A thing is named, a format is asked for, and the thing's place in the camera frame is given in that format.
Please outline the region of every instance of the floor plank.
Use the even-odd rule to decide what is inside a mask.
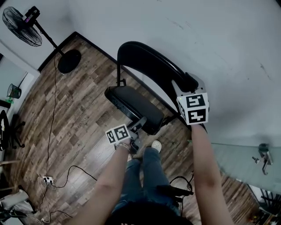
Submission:
[[[8,181],[21,184],[37,208],[42,199],[37,178],[44,176],[47,170],[48,138],[55,105],[55,74],[56,109],[50,136],[48,174],[55,178],[56,185],[64,185],[71,165],[80,166],[98,178],[114,151],[108,145],[104,132],[130,121],[104,96],[106,87],[116,83],[116,64],[78,37],[65,46],[64,51],[70,49],[82,53],[79,66],[67,75],[55,72],[54,60],[56,65],[59,60],[59,55],[56,55],[42,70],[19,110],[21,121],[26,122],[21,132],[25,148],[11,149],[6,154],[6,160],[21,160],[4,166]],[[124,71],[122,78],[126,78],[127,85],[137,89],[165,115],[171,115],[163,104]],[[190,132],[184,124],[174,120],[155,136],[144,132],[140,136],[145,146],[155,139],[162,142],[162,166],[170,180],[178,175],[190,179],[193,170],[192,145],[187,141]],[[50,210],[62,210],[74,216],[90,198],[94,184],[95,181],[80,169],[72,168],[64,188],[48,190],[46,198]],[[186,188],[181,180],[173,185]],[[249,214],[257,207],[248,187],[224,174],[222,185],[235,224],[247,224]],[[47,219],[45,203],[41,209],[33,217]],[[195,196],[184,199],[184,215],[194,224],[201,224]],[[35,218],[25,219],[26,224],[36,224]],[[51,224],[64,224],[68,219],[67,215],[56,212],[52,214]]]

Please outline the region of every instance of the chair seat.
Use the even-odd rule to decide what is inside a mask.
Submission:
[[[130,86],[108,87],[104,94],[133,122],[145,116],[147,122],[142,129],[146,133],[155,135],[160,130],[164,114],[137,90]]]

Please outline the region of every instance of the fan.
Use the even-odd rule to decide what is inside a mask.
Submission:
[[[35,25],[62,55],[58,63],[58,70],[63,74],[71,72],[78,66],[81,53],[75,49],[63,53],[36,20],[39,15],[40,11],[35,6],[29,9],[25,16],[15,8],[7,7],[4,9],[2,19],[15,36],[31,46],[38,47],[42,44],[42,38],[34,29],[33,25]]]

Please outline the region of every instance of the extension cord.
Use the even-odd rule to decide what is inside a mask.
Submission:
[[[53,177],[50,177],[50,176],[43,177],[43,180],[44,180],[45,183],[52,183],[52,184],[54,183]]]

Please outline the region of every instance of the white shoe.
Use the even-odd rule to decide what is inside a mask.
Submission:
[[[151,147],[156,149],[158,152],[160,152],[161,148],[162,148],[162,144],[160,141],[155,140],[155,141],[153,141]]]

